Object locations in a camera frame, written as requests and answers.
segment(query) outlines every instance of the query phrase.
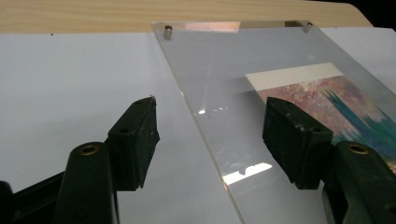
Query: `metal standoff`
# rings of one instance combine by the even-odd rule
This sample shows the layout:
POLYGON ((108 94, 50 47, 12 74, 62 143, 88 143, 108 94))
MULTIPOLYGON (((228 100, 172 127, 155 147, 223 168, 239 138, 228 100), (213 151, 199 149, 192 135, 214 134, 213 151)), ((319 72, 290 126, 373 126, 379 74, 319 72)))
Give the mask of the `metal standoff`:
POLYGON ((164 35, 163 35, 165 40, 170 40, 172 38, 172 30, 173 30, 172 26, 170 26, 170 25, 165 26, 165 31, 164 31, 164 35))
POLYGON ((308 31, 312 28, 313 25, 314 25, 314 24, 312 24, 311 22, 307 23, 307 24, 304 26, 304 32, 308 33, 308 31))

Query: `clamp jaw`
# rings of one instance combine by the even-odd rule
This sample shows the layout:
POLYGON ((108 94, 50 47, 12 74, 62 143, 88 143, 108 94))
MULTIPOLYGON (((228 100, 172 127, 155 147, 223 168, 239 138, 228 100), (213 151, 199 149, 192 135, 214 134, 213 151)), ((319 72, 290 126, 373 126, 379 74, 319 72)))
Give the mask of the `clamp jaw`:
POLYGON ((396 223, 396 176, 370 147, 331 144, 332 131, 291 102, 268 97, 262 138, 297 189, 317 189, 329 223, 396 223))
POLYGON ((117 190, 143 188, 159 140, 155 98, 134 102, 104 143, 73 149, 63 173, 15 194, 0 182, 0 223, 120 223, 117 190))

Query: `artwork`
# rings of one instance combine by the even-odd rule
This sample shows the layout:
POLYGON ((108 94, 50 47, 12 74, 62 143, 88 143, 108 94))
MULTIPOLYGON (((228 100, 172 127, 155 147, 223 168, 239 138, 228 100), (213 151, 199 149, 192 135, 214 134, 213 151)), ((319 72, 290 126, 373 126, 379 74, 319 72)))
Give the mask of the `artwork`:
POLYGON ((276 72, 282 75, 273 76, 273 71, 247 75, 264 102, 268 96, 293 102, 334 132, 333 144, 347 140, 372 147, 396 174, 395 122, 335 66, 325 63, 276 72), (287 76, 300 78, 282 86, 281 79, 287 76), (269 79, 278 83, 259 83, 269 79))

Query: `white surface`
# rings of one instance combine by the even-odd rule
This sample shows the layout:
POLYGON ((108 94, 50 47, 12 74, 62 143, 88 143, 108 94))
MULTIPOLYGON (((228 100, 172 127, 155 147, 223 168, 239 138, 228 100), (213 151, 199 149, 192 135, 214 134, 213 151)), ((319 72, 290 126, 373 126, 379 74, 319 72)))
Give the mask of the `white surface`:
MULTIPOLYGON (((395 92, 392 30, 323 31, 395 92)), ((58 174, 151 94, 161 141, 145 187, 119 194, 121 223, 241 223, 152 34, 0 35, 0 179, 17 191, 58 174)))

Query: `clear plastic panel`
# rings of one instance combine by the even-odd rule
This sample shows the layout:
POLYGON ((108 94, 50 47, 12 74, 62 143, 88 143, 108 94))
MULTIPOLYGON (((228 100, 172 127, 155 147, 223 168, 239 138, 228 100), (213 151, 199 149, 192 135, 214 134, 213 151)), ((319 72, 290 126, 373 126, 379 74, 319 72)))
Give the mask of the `clear plastic panel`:
POLYGON ((266 149, 246 74, 332 63, 393 120, 395 95, 308 21, 152 26, 243 222, 325 222, 321 190, 297 190, 266 149))

